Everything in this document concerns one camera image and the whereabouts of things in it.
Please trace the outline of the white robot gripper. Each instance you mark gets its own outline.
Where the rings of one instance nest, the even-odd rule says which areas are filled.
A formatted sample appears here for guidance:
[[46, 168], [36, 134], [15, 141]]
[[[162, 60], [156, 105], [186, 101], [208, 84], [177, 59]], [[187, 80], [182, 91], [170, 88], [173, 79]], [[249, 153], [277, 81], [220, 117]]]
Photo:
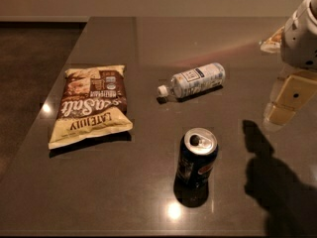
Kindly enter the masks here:
[[281, 52], [282, 60], [300, 67], [275, 82], [264, 110], [264, 127], [280, 130], [317, 93], [317, 0], [303, 0], [273, 35], [261, 43], [261, 51]]

